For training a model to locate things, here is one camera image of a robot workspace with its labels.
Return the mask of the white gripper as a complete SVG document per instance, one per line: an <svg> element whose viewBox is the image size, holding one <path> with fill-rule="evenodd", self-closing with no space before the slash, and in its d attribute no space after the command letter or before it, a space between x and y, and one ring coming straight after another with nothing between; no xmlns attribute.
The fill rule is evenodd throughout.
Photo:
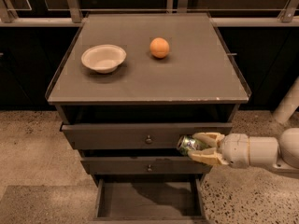
<svg viewBox="0 0 299 224"><path fill-rule="evenodd" d="M249 166L249 138L245 134L195 133L192 137L211 147L189 151L188 156L193 161L212 166L229 165L232 168Z"/></svg>

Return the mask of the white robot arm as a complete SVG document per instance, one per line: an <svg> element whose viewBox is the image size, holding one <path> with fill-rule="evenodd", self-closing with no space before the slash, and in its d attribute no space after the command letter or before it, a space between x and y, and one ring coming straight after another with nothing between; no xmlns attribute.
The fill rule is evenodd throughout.
<svg viewBox="0 0 299 224"><path fill-rule="evenodd" d="M272 173L298 174L298 129L286 130L280 140L244 133L195 133L187 142L185 155L211 166L252 166Z"/></svg>

